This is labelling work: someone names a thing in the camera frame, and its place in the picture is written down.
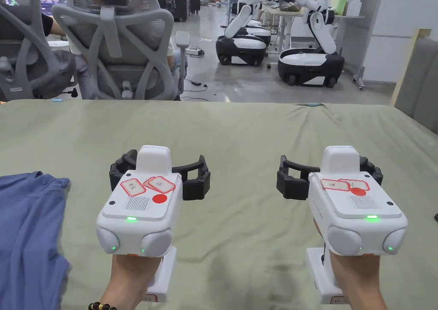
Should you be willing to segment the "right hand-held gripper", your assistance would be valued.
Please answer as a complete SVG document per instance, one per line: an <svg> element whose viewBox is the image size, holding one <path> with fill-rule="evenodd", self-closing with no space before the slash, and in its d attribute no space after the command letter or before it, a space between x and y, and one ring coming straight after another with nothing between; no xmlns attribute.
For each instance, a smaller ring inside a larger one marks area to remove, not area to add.
<svg viewBox="0 0 438 310"><path fill-rule="evenodd" d="M291 176L290 169L300 177ZM323 247L306 249L320 304L347 303L333 274L330 251L347 257L399 251L408 220L382 181L381 169L349 145L327 147L320 168L281 156L276 188L285 199L307 199L324 242Z"/></svg>

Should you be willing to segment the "person's left hand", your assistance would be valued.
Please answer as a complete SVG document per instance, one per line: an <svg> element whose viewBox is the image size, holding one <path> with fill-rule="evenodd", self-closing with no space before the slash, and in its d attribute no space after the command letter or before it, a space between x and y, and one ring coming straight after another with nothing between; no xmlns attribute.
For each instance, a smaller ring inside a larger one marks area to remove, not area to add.
<svg viewBox="0 0 438 310"><path fill-rule="evenodd" d="M99 301L89 310L134 310L162 262L161 257L114 254L109 283Z"/></svg>

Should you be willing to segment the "person's right hand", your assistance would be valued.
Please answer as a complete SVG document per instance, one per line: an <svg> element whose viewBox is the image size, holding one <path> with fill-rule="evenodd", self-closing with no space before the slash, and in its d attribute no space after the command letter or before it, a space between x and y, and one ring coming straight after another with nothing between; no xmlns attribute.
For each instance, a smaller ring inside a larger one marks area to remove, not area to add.
<svg viewBox="0 0 438 310"><path fill-rule="evenodd" d="M329 252L336 282L352 310L387 310L380 290L381 257L341 256Z"/></svg>

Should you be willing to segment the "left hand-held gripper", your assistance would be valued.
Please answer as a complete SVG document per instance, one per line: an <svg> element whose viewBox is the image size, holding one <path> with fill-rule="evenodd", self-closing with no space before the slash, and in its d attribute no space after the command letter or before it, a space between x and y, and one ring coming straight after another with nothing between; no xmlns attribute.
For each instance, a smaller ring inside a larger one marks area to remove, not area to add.
<svg viewBox="0 0 438 310"><path fill-rule="evenodd" d="M197 177L188 178L197 170ZM167 293L176 258L174 226L184 201L203 200L211 172L203 155L172 167L170 150L144 145L111 164L111 195L97 217L97 237L107 254L161 258L147 293Z"/></svg>

